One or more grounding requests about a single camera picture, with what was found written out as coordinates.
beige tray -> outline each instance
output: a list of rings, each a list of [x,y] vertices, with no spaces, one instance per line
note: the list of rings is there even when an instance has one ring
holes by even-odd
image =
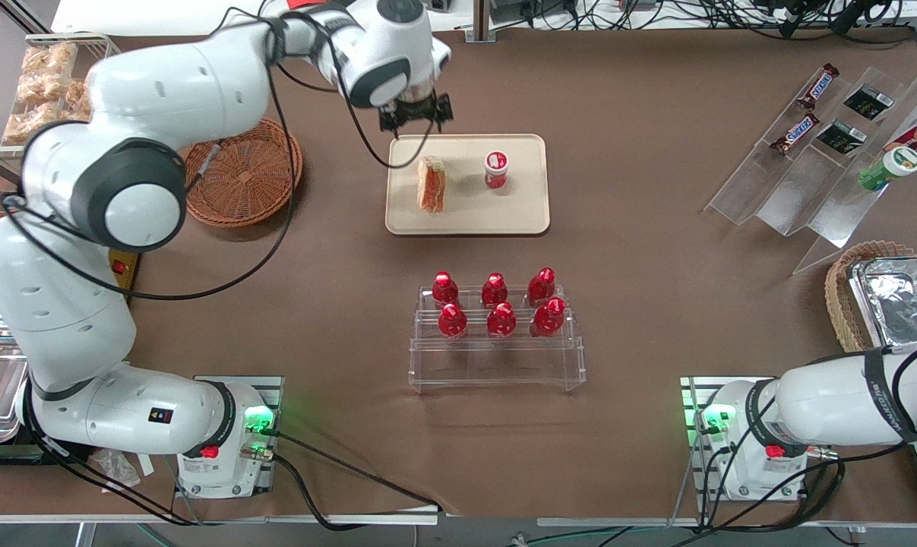
[[[406,162],[423,135],[391,142],[389,163]],[[509,156],[509,178],[502,188],[485,186],[485,155]],[[510,235],[549,228],[549,187],[545,179],[545,142],[539,135],[431,135],[421,156],[444,163],[444,211],[417,207],[417,160],[387,173],[384,224],[399,236]]]

white robotic arm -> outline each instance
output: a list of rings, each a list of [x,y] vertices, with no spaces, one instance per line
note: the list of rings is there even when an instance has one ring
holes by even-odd
[[[762,498],[805,469],[809,450],[825,454],[820,449],[829,444],[917,443],[917,349],[898,350],[829,357],[777,380],[719,389],[695,422],[707,441],[704,461],[722,450],[712,471],[723,478],[725,497]],[[895,394],[893,378],[905,364]],[[770,499],[794,501],[798,483]]]
[[[282,6],[205,41],[94,65],[90,121],[48,125],[25,150],[24,196],[37,214],[0,219],[0,312],[30,361],[38,425],[56,440],[179,454],[183,485],[202,498],[251,494],[261,464],[248,449],[240,454],[266,446],[252,429],[270,425],[273,413],[250,385],[122,362],[135,326],[121,294],[67,270],[24,232],[114,284],[108,247],[152,250],[182,225],[186,177],[176,150],[254,127],[268,104],[267,67],[285,56],[305,56],[354,106],[381,108],[382,125],[451,115],[447,97],[434,93],[451,52],[432,38],[419,0],[375,0],[362,7],[364,21],[329,4]]]

white bottle cap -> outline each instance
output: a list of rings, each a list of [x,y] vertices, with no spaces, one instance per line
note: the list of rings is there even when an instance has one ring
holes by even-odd
[[[485,156],[485,172],[498,176],[505,174],[509,170],[509,157],[505,152],[494,150]]]
[[[884,154],[883,163],[893,176],[908,176],[917,170],[917,152],[907,146],[898,146]]]

aluminum foil container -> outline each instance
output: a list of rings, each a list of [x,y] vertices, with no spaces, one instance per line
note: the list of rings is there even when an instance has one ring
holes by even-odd
[[[851,263],[847,280],[875,346],[917,343],[917,256]]]

green bottle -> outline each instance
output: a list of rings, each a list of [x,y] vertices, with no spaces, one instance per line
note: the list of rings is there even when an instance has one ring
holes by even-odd
[[[887,186],[892,180],[908,176],[917,170],[917,152],[898,146],[886,152],[883,158],[874,165],[860,171],[858,181],[865,189],[878,191]]]

